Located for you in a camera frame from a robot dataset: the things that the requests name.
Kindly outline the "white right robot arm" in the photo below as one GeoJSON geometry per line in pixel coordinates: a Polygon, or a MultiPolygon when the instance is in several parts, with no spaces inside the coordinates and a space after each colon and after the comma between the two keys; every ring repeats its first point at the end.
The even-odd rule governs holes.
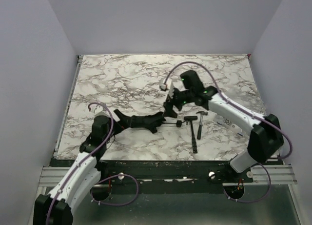
{"type": "Polygon", "coordinates": [[[279,120],[275,115],[264,116],[250,111],[219,92],[216,87],[204,87],[193,70],[182,73],[180,77],[185,87],[184,91],[175,88],[168,79],[162,79],[160,82],[160,89],[168,91],[164,116],[175,118],[177,114],[173,110],[174,107],[181,110],[183,105],[194,103],[241,128],[250,138],[247,148],[229,162],[236,173],[241,173],[256,163],[264,163],[284,144],[279,131],[279,120]]]}

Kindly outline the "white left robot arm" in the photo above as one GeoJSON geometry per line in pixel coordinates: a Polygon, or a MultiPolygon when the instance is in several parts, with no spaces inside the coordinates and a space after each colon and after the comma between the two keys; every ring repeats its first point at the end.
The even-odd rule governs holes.
{"type": "Polygon", "coordinates": [[[34,225],[71,225],[74,213],[92,186],[100,180],[96,169],[113,135],[126,127],[107,116],[94,118],[91,133],[64,177],[47,194],[40,194],[34,204],[34,225]]]}

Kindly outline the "black folding umbrella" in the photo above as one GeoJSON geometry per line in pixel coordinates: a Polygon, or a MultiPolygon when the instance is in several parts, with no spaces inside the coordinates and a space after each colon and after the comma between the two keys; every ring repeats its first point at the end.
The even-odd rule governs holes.
{"type": "Polygon", "coordinates": [[[114,120],[113,134],[117,135],[127,128],[145,128],[151,131],[152,134],[157,132],[157,128],[166,123],[165,117],[177,118],[177,113],[174,111],[159,111],[153,115],[145,116],[127,116],[118,109],[114,113],[119,118],[119,121],[114,120]]]}

